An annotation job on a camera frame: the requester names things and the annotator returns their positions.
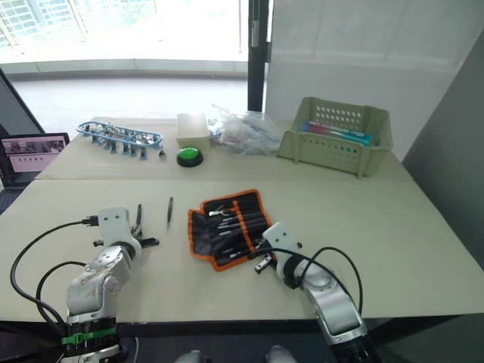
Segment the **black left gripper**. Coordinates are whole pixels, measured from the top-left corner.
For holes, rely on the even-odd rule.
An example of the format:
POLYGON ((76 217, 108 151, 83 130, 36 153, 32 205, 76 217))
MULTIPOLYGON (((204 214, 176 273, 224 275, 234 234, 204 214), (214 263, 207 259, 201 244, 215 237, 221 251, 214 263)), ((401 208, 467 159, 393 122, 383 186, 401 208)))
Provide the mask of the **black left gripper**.
POLYGON ((141 248, 155 247, 160 244, 160 241, 154 237, 144 239, 142 227, 139 224, 132 227, 131 234, 132 234, 132 237, 137 240, 141 248))

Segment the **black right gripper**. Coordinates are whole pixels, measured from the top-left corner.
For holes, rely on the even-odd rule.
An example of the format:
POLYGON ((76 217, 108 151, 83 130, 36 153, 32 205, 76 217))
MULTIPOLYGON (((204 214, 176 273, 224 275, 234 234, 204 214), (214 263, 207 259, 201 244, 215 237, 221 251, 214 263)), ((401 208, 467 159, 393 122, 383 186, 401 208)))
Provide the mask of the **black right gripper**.
POLYGON ((260 274, 266 268, 277 268, 277 259, 273 253, 266 253, 264 259, 256 265, 254 270, 257 274, 260 274))

